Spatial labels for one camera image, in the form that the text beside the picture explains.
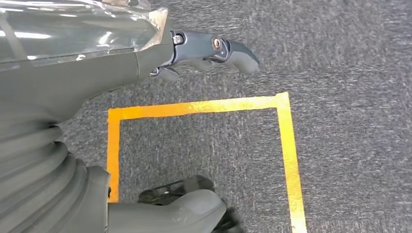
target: bolt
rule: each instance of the bolt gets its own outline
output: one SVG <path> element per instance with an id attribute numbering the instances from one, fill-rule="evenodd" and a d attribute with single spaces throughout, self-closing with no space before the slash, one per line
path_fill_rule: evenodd
<path id="1" fill-rule="evenodd" d="M 219 51 L 221 46 L 222 46 L 222 44 L 221 44 L 220 39 L 217 38 L 217 37 L 213 37 L 212 38 L 212 48 L 213 48 L 213 50 Z"/>
<path id="2" fill-rule="evenodd" d="M 175 45 L 182 44 L 183 43 L 183 37 L 181 35 L 174 35 L 173 36 L 173 43 Z"/>

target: yellow tape square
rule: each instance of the yellow tape square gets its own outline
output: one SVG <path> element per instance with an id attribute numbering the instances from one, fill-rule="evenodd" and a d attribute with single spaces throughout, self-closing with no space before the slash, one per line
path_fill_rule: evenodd
<path id="1" fill-rule="evenodd" d="M 107 171 L 111 174 L 110 187 L 112 190 L 109 202 L 119 201 L 121 120 L 147 117 L 175 117 L 196 113 L 221 113 L 267 108 L 276 108 L 278 114 L 292 232 L 307 233 L 288 92 L 279 93 L 273 97 L 249 97 L 109 109 L 107 120 Z"/>

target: transparent plastic cover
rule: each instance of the transparent plastic cover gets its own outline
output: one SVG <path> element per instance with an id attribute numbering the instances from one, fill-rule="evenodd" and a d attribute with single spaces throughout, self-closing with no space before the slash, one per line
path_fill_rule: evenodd
<path id="1" fill-rule="evenodd" d="M 0 70 L 137 52 L 162 41 L 168 10 L 128 0 L 0 0 Z"/>

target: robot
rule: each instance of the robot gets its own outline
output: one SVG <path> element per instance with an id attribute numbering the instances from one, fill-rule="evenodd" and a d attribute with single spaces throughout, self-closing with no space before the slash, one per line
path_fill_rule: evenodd
<path id="1" fill-rule="evenodd" d="M 199 176 L 147 190 L 139 203 L 107 203 L 110 174 L 56 141 L 56 125 L 102 92 L 174 80 L 182 65 L 258 70 L 243 44 L 174 30 L 168 14 L 121 0 L 0 0 L 1 233 L 240 231 Z"/>

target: gray plastic casing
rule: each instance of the gray plastic casing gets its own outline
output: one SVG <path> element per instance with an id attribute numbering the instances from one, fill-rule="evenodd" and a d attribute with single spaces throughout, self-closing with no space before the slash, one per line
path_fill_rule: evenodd
<path id="1" fill-rule="evenodd" d="M 58 5 L 61 2 L 66 4 L 68 1 L 54 3 Z M 99 4 L 93 1 L 70 2 L 85 6 L 88 3 Z M 0 8 L 5 9 L 7 5 L 0 3 Z M 211 232 L 225 212 L 225 206 L 216 194 L 207 190 L 196 191 L 170 206 L 108 205 L 109 174 L 99 166 L 87 167 L 68 152 L 63 143 L 55 142 L 62 135 L 55 125 L 73 117 L 85 100 L 142 81 L 172 56 L 170 22 L 164 26 L 160 43 L 143 50 L 110 52 L 83 60 L 44 64 L 34 63 L 29 57 L 23 59 L 21 52 L 27 53 L 30 38 L 16 36 L 27 34 L 15 33 L 18 18 L 11 23 L 8 13 L 0 13 L 0 30 L 5 34 L 0 39 L 0 48 L 2 52 L 10 52 L 0 62 L 0 232 Z M 44 27 L 58 23 L 66 25 L 62 32 L 78 33 L 79 36 L 89 33 L 87 29 L 82 30 L 81 25 L 76 26 L 78 21 L 71 17 L 49 21 L 53 14 L 58 12 L 49 11 L 44 17 L 23 17 L 31 20 L 21 23 Z M 92 21 L 99 18 L 90 11 L 82 14 Z M 115 17 L 112 20 L 118 26 L 119 35 L 130 35 L 130 28 L 122 28 Z M 148 40 L 151 38 L 149 32 L 156 33 L 150 28 L 152 24 L 143 17 L 134 23 Z M 48 51 L 75 44 L 60 38 L 48 43 Z M 49 54 L 41 61 L 48 58 L 54 59 Z"/>

